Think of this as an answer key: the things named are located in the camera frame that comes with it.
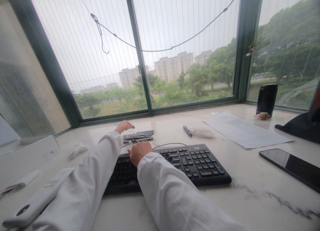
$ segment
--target pen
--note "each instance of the pen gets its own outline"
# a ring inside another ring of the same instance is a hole
[[[183,125],[183,129],[186,131],[186,133],[192,138],[192,132],[187,128],[187,126]]]

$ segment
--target black thermos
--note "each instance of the black thermos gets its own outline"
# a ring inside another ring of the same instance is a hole
[[[272,117],[277,91],[277,84],[266,84],[260,87],[256,114],[267,112]]]

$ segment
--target hand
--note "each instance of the hand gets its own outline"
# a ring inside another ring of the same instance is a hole
[[[134,128],[134,125],[129,123],[128,121],[122,121],[114,130],[115,132],[122,134],[123,131],[128,130],[130,128]]]
[[[128,149],[130,154],[130,161],[134,166],[138,166],[141,159],[148,153],[152,152],[151,144],[149,142],[138,142],[132,146],[132,149]]]

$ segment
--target plastic bag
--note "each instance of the plastic bag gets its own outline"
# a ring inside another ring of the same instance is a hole
[[[211,130],[205,129],[205,128],[192,128],[191,130],[192,135],[198,136],[200,138],[214,138],[214,133]]]
[[[76,143],[76,147],[73,150],[73,152],[68,156],[67,161],[70,161],[72,159],[74,159],[76,156],[78,156],[81,153],[84,153],[85,151],[87,151],[89,149],[89,147],[85,144],[83,144],[82,142],[77,142]]]

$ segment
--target window frame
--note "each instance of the window frame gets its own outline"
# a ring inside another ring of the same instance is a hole
[[[152,108],[150,90],[147,76],[144,70],[144,58],[141,52],[139,29],[135,19],[134,3],[127,1],[135,46],[139,61],[139,71],[142,77],[146,96],[147,109],[118,113],[113,115],[83,119],[77,104],[72,96],[66,78],[54,54],[44,28],[31,0],[9,0],[17,18],[29,39],[29,42],[73,128],[85,125],[93,125],[117,120],[152,117],[165,113],[194,110],[212,106],[228,105],[246,101],[248,78],[250,74],[251,56],[246,57],[247,47],[253,43],[254,34],[257,30],[257,17],[260,15],[262,0],[240,0],[237,44],[234,64],[234,77],[231,97],[186,103],[175,106]]]

